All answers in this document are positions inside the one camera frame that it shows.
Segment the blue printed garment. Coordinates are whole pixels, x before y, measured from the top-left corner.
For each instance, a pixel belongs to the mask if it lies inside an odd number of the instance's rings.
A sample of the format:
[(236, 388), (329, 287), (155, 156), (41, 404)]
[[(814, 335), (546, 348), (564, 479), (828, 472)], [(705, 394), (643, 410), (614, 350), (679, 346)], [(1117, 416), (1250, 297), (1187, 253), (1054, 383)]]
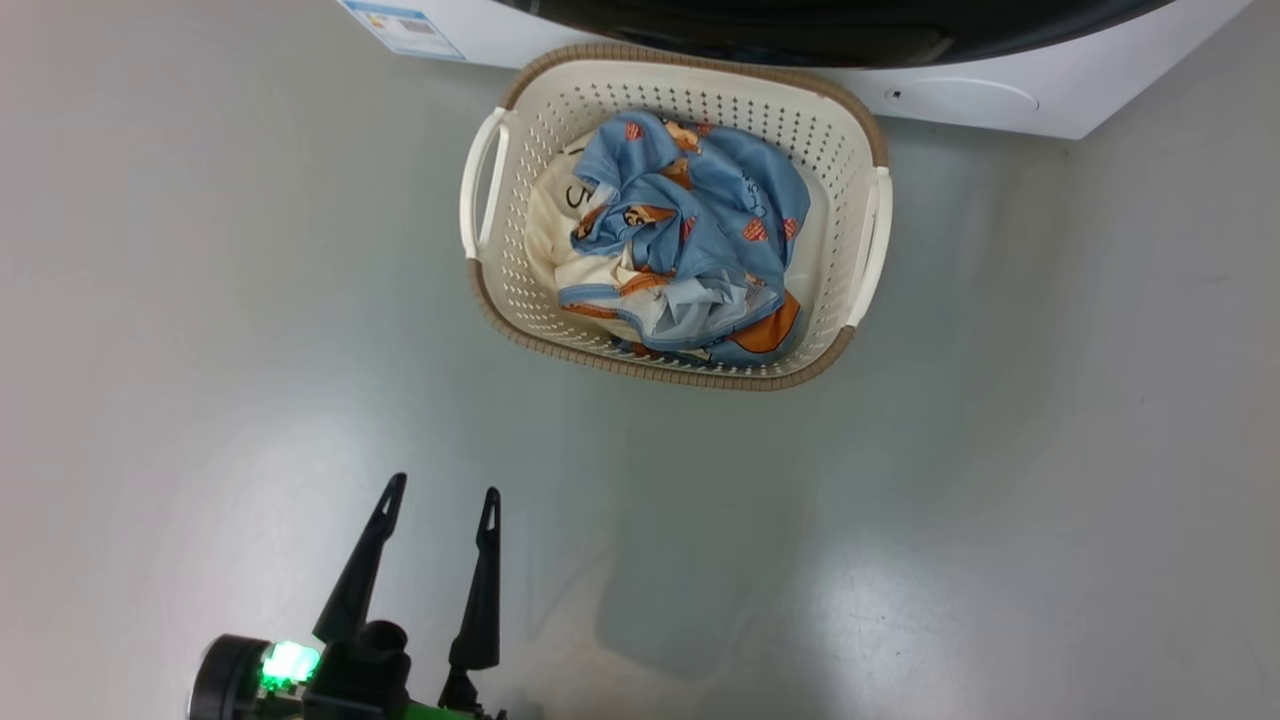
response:
[(786, 155), (740, 129), (623, 111), (570, 168), (562, 310), (626, 352), (696, 366), (790, 350), (803, 309), (785, 277), (812, 204)]

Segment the dark round washing machine door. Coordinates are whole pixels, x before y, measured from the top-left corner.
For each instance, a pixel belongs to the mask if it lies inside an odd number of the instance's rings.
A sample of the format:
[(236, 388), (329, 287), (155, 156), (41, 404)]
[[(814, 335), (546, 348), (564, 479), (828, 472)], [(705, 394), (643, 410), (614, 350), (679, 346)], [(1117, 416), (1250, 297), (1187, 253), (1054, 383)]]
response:
[(690, 56), (901, 69), (1051, 47), (1171, 0), (494, 0), (526, 15)]

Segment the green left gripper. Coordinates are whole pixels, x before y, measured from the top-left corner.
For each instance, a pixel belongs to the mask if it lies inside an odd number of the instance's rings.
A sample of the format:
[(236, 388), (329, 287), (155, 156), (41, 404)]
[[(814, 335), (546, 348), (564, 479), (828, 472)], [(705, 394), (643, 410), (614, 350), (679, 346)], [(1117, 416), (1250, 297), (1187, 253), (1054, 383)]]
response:
[[(406, 484), (404, 473), (387, 482), (315, 623), (314, 637), (321, 643), (352, 641), (366, 624), (381, 552), (394, 534)], [(507, 720), (504, 708), (489, 714), (483, 707), (468, 676), (500, 661), (500, 492), (490, 487), (477, 527), (477, 560), (463, 619), (451, 646), (451, 670), (435, 705), (410, 701), (399, 720)]]

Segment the cream garment with orange print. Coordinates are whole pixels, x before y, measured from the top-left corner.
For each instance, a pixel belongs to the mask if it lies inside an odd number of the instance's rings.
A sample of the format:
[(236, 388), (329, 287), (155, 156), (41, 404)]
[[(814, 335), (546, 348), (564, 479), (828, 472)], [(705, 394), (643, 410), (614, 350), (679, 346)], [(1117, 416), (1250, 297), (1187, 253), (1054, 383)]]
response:
[(605, 205), (558, 156), (532, 187), (525, 231), (531, 273), (573, 319), (637, 357), (685, 366), (759, 366), (791, 350), (803, 328), (800, 302), (736, 268), (680, 277), (634, 265), (632, 242), (582, 252), (577, 231)]

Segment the cream perforated laundry basket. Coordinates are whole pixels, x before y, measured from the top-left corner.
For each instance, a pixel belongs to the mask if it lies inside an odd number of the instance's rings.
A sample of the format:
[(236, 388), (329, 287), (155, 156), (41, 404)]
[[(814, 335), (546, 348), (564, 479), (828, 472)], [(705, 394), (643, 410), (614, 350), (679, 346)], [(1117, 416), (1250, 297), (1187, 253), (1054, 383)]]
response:
[[(812, 211), (786, 275), (803, 331), (781, 359), (735, 369), (639, 357), (559, 309), (535, 277), (525, 238), (536, 177), (571, 141), (631, 109), (744, 129), (780, 149), (804, 178)], [(886, 136), (849, 90), (804, 70), (622, 44), (572, 45), (530, 61), (480, 124), (460, 192), (470, 287), (502, 336), (618, 375), (742, 392), (800, 386), (844, 354), (881, 282), (892, 215)]]

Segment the blue energy label sticker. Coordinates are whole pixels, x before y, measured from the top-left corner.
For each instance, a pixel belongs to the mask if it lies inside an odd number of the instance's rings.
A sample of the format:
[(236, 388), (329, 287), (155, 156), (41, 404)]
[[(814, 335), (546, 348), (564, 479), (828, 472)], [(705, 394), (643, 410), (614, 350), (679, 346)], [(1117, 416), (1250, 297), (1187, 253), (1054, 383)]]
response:
[(465, 55), (419, 9), (390, 4), (390, 0), (337, 1), (394, 54), (466, 61)]

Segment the white front-loading washing machine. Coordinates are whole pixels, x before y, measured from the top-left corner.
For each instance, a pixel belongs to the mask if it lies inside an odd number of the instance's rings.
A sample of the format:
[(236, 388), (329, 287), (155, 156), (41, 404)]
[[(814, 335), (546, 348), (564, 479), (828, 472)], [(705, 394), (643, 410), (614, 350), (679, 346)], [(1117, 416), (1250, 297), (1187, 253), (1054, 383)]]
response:
[[(526, 15), (494, 0), (390, 0), (422, 12), (483, 67), (520, 69), (536, 56), (605, 37)], [(1252, 0), (1171, 0), (1110, 29), (1051, 47), (911, 69), (823, 68), (882, 117), (1080, 140), (1103, 124)]]

